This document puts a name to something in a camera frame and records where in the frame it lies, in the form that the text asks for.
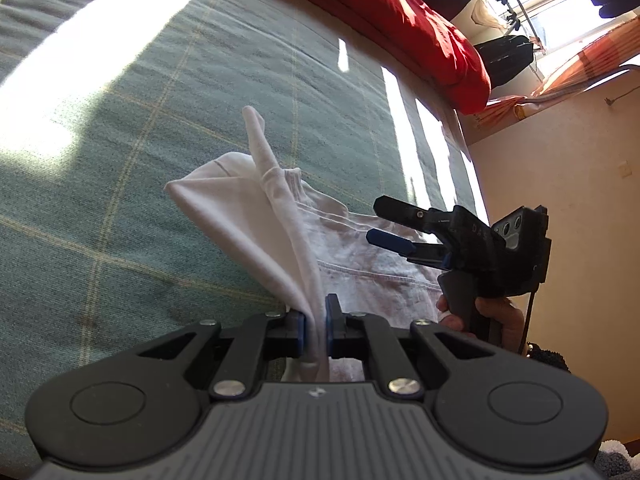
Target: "red pillow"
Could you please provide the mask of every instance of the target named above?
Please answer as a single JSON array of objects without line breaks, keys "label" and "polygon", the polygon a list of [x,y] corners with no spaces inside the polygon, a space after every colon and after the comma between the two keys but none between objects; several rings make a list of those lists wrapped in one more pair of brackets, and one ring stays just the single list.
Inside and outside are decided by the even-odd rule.
[{"label": "red pillow", "polygon": [[422,0],[309,0],[434,80],[463,114],[486,106],[491,85],[473,45]]}]

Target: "beige wall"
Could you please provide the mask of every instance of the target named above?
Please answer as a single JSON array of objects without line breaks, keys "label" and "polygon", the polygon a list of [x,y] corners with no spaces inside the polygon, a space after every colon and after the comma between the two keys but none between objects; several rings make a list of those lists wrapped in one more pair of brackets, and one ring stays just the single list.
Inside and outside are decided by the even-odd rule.
[{"label": "beige wall", "polygon": [[[549,209],[529,339],[607,399],[607,438],[640,438],[640,75],[626,74],[469,147],[491,221]],[[633,171],[622,178],[623,161]]]}]

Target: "finger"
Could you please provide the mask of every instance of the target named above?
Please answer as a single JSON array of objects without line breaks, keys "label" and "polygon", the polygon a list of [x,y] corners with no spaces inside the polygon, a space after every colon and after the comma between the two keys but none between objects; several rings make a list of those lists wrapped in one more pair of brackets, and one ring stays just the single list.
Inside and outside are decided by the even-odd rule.
[{"label": "finger", "polygon": [[454,316],[453,314],[449,314],[447,317],[444,317],[440,321],[440,325],[446,326],[447,328],[455,330],[456,332],[461,332],[462,329],[465,327],[465,324],[462,321],[462,318],[459,318],[458,316]]},{"label": "finger", "polygon": [[447,310],[449,310],[449,303],[447,303],[447,298],[445,298],[444,295],[441,295],[438,298],[438,301],[436,301],[436,306],[441,312],[446,312]]},{"label": "finger", "polygon": [[485,317],[502,324],[502,347],[517,352],[524,332],[524,315],[507,298],[476,299],[476,309]]}]

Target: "black handle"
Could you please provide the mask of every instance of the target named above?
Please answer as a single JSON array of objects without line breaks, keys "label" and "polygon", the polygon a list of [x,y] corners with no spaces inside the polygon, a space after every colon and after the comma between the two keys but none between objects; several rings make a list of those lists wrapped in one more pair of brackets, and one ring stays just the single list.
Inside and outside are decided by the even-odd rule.
[{"label": "black handle", "polygon": [[438,276],[438,283],[449,303],[449,311],[462,318],[465,330],[493,345],[502,344],[502,325],[483,316],[476,309],[476,277],[462,270],[450,270]]}]

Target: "bed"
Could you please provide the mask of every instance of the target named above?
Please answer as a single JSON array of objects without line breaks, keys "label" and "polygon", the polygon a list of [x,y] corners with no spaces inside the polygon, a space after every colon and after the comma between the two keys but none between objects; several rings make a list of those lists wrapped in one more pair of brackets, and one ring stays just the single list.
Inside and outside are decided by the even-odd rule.
[{"label": "bed", "polygon": [[38,463],[22,416],[51,376],[284,309],[162,190],[247,152],[243,105],[353,212],[388,194],[486,218],[434,85],[307,0],[0,0],[0,472]]}]

